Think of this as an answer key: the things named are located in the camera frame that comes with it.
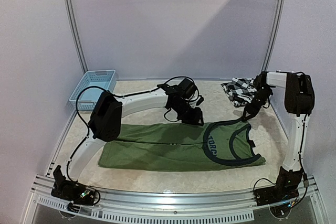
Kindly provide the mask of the black white checked shirt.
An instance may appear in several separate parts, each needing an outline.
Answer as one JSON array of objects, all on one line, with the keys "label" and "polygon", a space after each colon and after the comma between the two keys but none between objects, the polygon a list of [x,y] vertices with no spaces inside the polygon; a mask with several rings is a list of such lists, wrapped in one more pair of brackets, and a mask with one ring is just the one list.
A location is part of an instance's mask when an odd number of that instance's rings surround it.
[{"label": "black white checked shirt", "polygon": [[251,103],[257,93],[253,78],[232,78],[231,82],[222,83],[220,86],[236,108]]}]

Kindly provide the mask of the green garment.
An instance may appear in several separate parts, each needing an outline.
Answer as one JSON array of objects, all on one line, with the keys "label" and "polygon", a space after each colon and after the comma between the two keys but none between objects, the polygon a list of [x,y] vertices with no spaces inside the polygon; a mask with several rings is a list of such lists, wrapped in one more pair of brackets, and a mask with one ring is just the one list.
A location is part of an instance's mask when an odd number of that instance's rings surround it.
[{"label": "green garment", "polygon": [[123,124],[107,143],[98,166],[153,172],[206,172],[264,165],[249,138],[251,125],[240,119],[208,122]]}]

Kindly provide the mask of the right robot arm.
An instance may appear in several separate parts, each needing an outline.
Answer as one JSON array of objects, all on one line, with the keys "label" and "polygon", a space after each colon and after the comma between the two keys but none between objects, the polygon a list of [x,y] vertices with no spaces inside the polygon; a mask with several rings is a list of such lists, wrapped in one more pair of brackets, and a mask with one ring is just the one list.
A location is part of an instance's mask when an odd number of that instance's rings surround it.
[{"label": "right robot arm", "polygon": [[273,88],[285,90],[284,106],[291,117],[291,129],[285,159],[279,170],[276,185],[271,190],[271,196],[276,201],[284,200],[297,189],[304,174],[302,164],[304,145],[310,115],[314,108],[315,95],[309,75],[300,72],[261,72],[254,79],[257,90],[251,103],[243,110],[243,121],[254,118],[261,107],[273,95]]}]

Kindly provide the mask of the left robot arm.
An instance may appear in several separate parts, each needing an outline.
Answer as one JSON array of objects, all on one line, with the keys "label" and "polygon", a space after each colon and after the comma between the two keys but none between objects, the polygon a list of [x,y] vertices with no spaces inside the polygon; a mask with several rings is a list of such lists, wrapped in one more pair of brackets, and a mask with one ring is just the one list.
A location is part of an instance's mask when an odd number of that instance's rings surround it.
[{"label": "left robot arm", "polygon": [[176,119],[183,124],[203,125],[203,112],[199,105],[204,98],[194,80],[182,76],[181,82],[158,84],[155,88],[128,94],[113,94],[102,90],[85,123],[87,134],[71,153],[65,166],[54,168],[54,180],[60,182],[57,190],[67,200],[78,195],[76,183],[83,169],[107,143],[117,139],[122,118],[141,111],[165,108],[176,112]]}]

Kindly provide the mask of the light blue plastic basket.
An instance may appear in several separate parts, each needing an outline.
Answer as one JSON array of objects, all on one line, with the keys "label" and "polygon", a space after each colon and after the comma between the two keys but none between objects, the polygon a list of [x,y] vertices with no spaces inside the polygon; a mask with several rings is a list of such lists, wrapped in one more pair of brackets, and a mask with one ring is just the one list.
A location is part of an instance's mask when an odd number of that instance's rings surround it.
[{"label": "light blue plastic basket", "polygon": [[[76,88],[72,92],[69,102],[76,107],[76,101],[79,93],[87,87],[101,87],[104,90],[113,91],[116,85],[116,71],[115,70],[97,70],[87,71]],[[84,91],[78,100],[79,111],[92,111],[100,97],[102,90],[98,88],[90,88]]]}]

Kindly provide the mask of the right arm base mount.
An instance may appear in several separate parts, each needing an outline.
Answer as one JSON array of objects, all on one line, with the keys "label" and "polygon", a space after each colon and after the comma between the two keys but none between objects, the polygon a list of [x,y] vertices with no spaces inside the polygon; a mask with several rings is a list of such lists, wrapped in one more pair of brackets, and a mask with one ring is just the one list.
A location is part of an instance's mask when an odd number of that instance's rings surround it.
[{"label": "right arm base mount", "polygon": [[[271,183],[271,186],[257,189],[257,184],[262,180]],[[255,196],[257,206],[271,205],[285,201],[288,202],[288,208],[293,208],[302,202],[308,192],[309,181],[307,179],[303,181],[303,186],[305,191],[300,198],[297,189],[285,189],[284,191],[281,191],[277,188],[276,184],[269,179],[260,178],[254,183],[253,195]]]}]

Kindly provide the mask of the front aluminium rail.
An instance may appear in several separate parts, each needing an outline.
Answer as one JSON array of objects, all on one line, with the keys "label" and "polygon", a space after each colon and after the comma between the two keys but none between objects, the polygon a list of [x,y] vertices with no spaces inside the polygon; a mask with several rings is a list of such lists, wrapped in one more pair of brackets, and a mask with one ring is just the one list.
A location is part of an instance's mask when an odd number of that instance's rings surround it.
[{"label": "front aluminium rail", "polygon": [[69,211],[51,195],[54,181],[36,176],[24,223],[328,223],[313,178],[299,186],[299,205],[257,205],[251,189],[220,193],[138,193],[100,188],[100,202]]}]

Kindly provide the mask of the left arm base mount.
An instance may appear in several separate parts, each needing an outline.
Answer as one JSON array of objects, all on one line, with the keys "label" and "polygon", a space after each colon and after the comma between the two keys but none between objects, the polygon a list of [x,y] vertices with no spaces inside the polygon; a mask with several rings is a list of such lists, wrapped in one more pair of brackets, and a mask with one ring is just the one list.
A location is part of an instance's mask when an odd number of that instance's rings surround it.
[{"label": "left arm base mount", "polygon": [[58,165],[53,171],[54,185],[51,196],[68,201],[66,209],[78,213],[81,206],[95,206],[101,200],[98,190],[67,179]]}]

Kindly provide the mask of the right aluminium wall post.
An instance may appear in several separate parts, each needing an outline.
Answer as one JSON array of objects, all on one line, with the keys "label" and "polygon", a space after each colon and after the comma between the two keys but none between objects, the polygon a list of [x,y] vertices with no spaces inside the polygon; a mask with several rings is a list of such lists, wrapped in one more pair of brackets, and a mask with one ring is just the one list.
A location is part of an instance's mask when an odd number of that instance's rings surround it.
[{"label": "right aluminium wall post", "polygon": [[263,60],[262,65],[261,65],[261,71],[266,71],[268,69],[268,66],[269,66],[269,63],[270,63],[270,60],[271,60],[271,55],[272,55],[272,52],[274,50],[279,26],[280,26],[282,11],[283,11],[283,8],[284,8],[284,2],[285,2],[285,0],[276,0],[274,17],[273,17],[272,26],[271,26],[271,33],[270,33],[270,37],[269,37],[269,40],[268,40],[266,55],[265,55],[265,58]]}]

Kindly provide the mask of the aluminium wall post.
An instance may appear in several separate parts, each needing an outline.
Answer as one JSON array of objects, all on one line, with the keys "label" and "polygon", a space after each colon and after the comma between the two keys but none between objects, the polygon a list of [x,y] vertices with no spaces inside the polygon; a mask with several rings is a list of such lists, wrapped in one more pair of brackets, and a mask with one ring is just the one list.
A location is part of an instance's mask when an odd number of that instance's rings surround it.
[{"label": "aluminium wall post", "polygon": [[88,65],[85,59],[85,54],[84,54],[82,43],[81,43],[80,36],[79,36],[74,6],[72,3],[72,0],[64,0],[64,1],[65,1],[67,16],[68,16],[70,31],[72,34],[73,43],[75,46],[79,64],[80,64],[82,72],[85,73],[89,69],[88,69]]},{"label": "aluminium wall post", "polygon": [[269,37],[269,40],[268,40],[266,55],[265,55],[265,58],[263,60],[262,65],[261,65],[261,71],[266,71],[268,69],[268,66],[269,66],[269,63],[270,63],[270,60],[271,60],[271,55],[272,55],[272,52],[274,50],[279,26],[280,26],[282,11],[283,11],[283,8],[284,8],[284,2],[285,2],[285,0],[276,0],[274,17],[273,17],[272,26],[271,26],[271,33],[270,33],[270,37]]}]

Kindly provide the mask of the left aluminium wall post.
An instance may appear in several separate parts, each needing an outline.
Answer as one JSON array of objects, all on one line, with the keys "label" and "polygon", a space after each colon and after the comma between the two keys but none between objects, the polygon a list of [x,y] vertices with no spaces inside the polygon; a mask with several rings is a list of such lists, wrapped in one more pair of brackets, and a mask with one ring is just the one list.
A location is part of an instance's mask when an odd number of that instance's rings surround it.
[{"label": "left aluminium wall post", "polygon": [[82,72],[85,73],[89,69],[88,69],[88,65],[85,59],[85,54],[84,54],[82,43],[81,43],[80,36],[79,36],[74,6],[72,3],[72,0],[64,0],[64,1],[65,1],[67,16],[68,16],[70,31],[72,34],[73,43],[75,46],[79,64],[80,64]]}]

